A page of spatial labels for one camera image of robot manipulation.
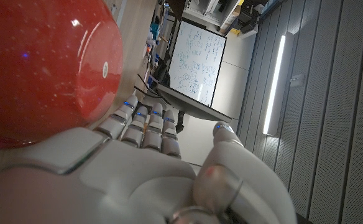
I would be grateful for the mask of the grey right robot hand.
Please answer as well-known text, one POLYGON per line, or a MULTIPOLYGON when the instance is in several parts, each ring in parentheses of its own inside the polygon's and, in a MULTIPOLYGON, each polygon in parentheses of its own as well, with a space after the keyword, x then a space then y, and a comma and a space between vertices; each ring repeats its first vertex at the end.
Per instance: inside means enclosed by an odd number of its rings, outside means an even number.
POLYGON ((0 223, 296 223, 277 174, 215 120, 199 171, 183 161, 178 121, 130 96, 93 130, 73 128, 24 147, 0 168, 0 223))

